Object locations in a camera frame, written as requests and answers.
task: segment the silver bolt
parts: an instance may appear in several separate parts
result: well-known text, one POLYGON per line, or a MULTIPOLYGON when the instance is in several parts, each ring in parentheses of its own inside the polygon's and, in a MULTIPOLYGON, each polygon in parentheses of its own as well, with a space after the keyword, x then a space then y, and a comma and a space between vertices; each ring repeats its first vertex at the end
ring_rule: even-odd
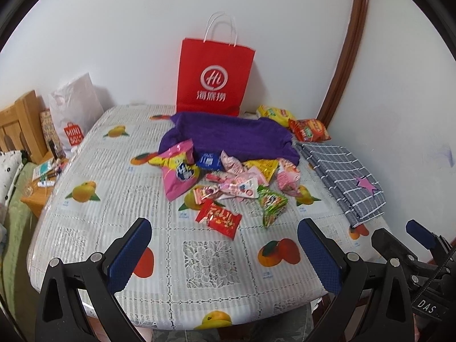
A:
POLYGON ((51 261, 49 261, 49 266, 56 267, 58 265, 58 262, 59 262, 58 258, 53 258, 51 261))
POLYGON ((392 258, 389 260, 389 263, 392 264, 394 267, 398 267, 400 265, 400 262, 397 258, 392 258))
POLYGON ((359 256, 354 252, 349 252, 347 258, 353 262, 357 262, 357 260, 359 260, 359 256))
POLYGON ((96 253, 93 253, 91 256, 90 256, 90 261, 92 262, 98 262, 99 260, 101 260, 102 258, 102 254, 100 252, 96 252, 96 253))

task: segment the black and white spotted pillow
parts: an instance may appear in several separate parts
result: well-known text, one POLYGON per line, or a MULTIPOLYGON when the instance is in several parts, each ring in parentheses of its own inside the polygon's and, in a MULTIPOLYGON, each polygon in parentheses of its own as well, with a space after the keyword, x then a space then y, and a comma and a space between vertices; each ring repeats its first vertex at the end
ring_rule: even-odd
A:
POLYGON ((14 182, 23 167, 20 151, 0 152, 0 224, 5 221, 6 210, 14 190, 14 182))

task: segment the wall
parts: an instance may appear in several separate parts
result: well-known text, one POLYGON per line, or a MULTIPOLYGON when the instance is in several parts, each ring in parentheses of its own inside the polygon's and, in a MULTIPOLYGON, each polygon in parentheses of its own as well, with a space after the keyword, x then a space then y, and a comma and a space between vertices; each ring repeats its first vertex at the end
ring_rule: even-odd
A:
MULTIPOLYGON (((243 108, 260 103, 314 117, 345 37, 352 0, 40 0, 0 53, 0 107, 47 95, 90 72, 102 105, 176 101, 181 41, 209 16, 236 17, 257 50, 243 108)), ((220 25, 215 39, 228 40, 220 25)))
POLYGON ((416 219, 456 237, 456 63, 412 0, 371 0, 361 48, 329 128, 380 181, 386 220, 423 260, 405 232, 416 219))

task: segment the pink star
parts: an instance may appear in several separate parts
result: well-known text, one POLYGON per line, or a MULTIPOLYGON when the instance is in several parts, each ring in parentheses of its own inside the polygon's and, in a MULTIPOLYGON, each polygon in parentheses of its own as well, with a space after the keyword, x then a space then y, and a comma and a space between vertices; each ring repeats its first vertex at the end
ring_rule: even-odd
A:
POLYGON ((358 181, 357 186, 360 188, 367 189, 373 196, 374 190, 378 192, 378 189, 372 185, 372 183, 368 180, 366 176, 363 177, 356 177, 356 180, 358 181))

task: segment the purple towel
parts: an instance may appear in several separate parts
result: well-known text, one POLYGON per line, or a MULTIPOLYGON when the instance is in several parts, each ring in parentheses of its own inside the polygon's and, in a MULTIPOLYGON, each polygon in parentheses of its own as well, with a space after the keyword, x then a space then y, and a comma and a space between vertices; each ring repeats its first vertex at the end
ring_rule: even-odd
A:
POLYGON ((203 153, 221 153, 241 162, 285 158, 295 165, 299 154, 293 148, 291 132, 268 118, 258 120, 183 111, 171 117, 175 127, 160 142, 159 153, 192 139, 196 158, 203 153))

